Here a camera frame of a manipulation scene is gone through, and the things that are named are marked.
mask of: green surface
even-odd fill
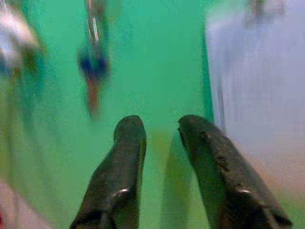
[[[12,153],[2,158],[13,157],[14,187],[55,228],[68,228],[93,171],[112,146],[115,125],[126,115],[139,115],[148,139],[141,228],[207,224],[177,134],[183,115],[212,119],[203,1],[109,1],[112,75],[96,123],[86,109],[76,56],[84,45],[84,2],[27,4],[48,53],[40,81],[27,76],[15,98],[1,95],[1,115],[8,120],[3,129],[10,136],[2,145]]]

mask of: green floor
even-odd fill
[[[30,22],[48,53],[40,81],[26,77],[14,98],[1,84],[1,173],[56,229],[68,228],[93,171],[112,146],[115,125],[139,115],[148,140],[141,228],[208,228],[177,134],[183,115],[213,118],[204,1],[109,1],[112,75],[97,123],[85,106],[76,59],[84,45],[84,2],[28,4]]]

